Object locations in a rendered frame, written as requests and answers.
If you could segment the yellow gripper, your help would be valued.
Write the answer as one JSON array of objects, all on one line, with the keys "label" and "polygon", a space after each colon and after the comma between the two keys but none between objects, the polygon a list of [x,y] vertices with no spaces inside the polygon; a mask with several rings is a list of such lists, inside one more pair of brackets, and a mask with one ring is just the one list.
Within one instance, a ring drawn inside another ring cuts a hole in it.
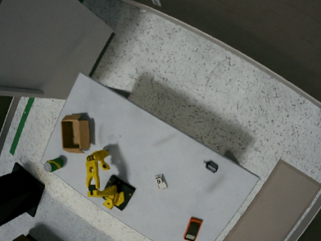
[{"label": "yellow gripper", "polygon": [[[100,162],[101,162],[101,164],[99,164],[99,166],[100,166],[104,171],[109,170],[109,169],[110,169],[109,165],[104,161],[104,159],[108,156],[108,152],[107,152],[106,150],[105,150],[105,151],[99,150],[99,151],[94,151],[94,152],[100,153],[101,159],[96,160],[96,161],[100,161]],[[105,158],[104,158],[104,157],[105,157]]]}]

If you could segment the green drink can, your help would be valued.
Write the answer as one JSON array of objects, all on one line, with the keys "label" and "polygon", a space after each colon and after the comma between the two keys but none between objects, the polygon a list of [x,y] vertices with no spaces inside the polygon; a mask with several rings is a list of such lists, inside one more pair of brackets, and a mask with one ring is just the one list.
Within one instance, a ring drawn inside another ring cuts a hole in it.
[{"label": "green drink can", "polygon": [[61,158],[55,158],[49,161],[46,161],[43,165],[43,168],[46,172],[53,172],[61,169],[64,166],[64,162]]}]

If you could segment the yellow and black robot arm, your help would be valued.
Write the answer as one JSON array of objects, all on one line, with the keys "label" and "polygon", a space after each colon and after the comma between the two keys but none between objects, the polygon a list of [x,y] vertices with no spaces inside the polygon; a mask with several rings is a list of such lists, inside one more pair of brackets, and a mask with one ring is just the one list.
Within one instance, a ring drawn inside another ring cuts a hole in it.
[{"label": "yellow and black robot arm", "polygon": [[[95,154],[97,155],[94,156]],[[115,185],[109,186],[108,188],[103,189],[103,190],[110,190],[110,191],[99,190],[100,178],[98,176],[98,161],[96,161],[96,160],[99,160],[98,158],[101,159],[100,154],[96,152],[93,155],[88,155],[86,157],[86,168],[87,168],[86,186],[89,190],[87,191],[87,195],[88,197],[102,196],[100,198],[106,198],[106,201],[104,202],[105,206],[112,208],[114,205],[116,205],[118,207],[122,202],[124,202],[124,192],[122,191],[117,194]],[[92,169],[93,169],[93,172],[92,172]],[[95,179],[95,184],[91,185],[93,178]]]}]

